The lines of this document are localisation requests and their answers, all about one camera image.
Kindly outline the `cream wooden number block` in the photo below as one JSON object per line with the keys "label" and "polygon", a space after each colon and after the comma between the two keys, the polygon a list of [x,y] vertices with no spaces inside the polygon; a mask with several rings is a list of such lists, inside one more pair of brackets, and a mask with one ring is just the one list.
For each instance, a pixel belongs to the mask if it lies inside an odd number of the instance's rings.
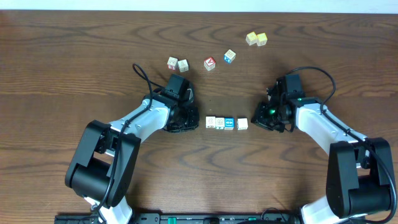
{"label": "cream wooden number block", "polygon": [[215,116],[207,116],[205,118],[205,127],[206,128],[215,128],[216,126],[216,117]]}

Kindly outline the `plain cream wooden block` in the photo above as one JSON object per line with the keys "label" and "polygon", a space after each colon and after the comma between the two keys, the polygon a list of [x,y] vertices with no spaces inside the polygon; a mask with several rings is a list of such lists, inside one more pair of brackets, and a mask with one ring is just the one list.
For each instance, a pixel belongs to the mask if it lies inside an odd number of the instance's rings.
{"label": "plain cream wooden block", "polygon": [[248,119],[247,118],[238,118],[237,119],[237,127],[238,127],[238,130],[246,130],[248,128]]}

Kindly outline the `green sided wooden block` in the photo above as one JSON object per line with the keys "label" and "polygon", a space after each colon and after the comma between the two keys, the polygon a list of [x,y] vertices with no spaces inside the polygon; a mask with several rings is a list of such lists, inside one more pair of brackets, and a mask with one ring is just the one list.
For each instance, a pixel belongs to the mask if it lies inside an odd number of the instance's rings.
{"label": "green sided wooden block", "polygon": [[216,117],[215,118],[215,129],[224,129],[225,128],[225,118]]}

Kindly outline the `blue faced wooden block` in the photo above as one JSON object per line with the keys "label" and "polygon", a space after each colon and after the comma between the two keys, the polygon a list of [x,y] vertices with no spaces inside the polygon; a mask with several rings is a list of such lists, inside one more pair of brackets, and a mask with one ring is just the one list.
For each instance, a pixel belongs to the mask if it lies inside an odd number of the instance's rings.
{"label": "blue faced wooden block", "polygon": [[225,130],[233,130],[234,129],[234,118],[225,118],[224,119],[224,129]]}

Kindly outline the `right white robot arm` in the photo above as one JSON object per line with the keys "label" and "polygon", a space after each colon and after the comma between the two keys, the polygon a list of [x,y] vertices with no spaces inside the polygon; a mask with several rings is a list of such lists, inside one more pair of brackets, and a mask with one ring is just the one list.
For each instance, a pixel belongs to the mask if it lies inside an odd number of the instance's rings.
{"label": "right white robot arm", "polygon": [[328,155],[326,195],[300,209],[302,223],[368,223],[366,215],[397,209],[391,147],[349,128],[318,98],[260,102],[252,123],[280,133],[286,126],[308,134]]}

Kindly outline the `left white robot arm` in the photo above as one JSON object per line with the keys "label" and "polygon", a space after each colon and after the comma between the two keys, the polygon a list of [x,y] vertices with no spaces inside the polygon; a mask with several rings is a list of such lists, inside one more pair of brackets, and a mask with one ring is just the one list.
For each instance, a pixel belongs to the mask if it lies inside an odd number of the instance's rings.
{"label": "left white robot arm", "polygon": [[65,176],[65,184],[91,204],[101,223],[129,223],[133,215],[126,192],[142,142],[164,129],[171,133],[198,127],[191,90],[184,94],[151,93],[125,117],[90,122]]}

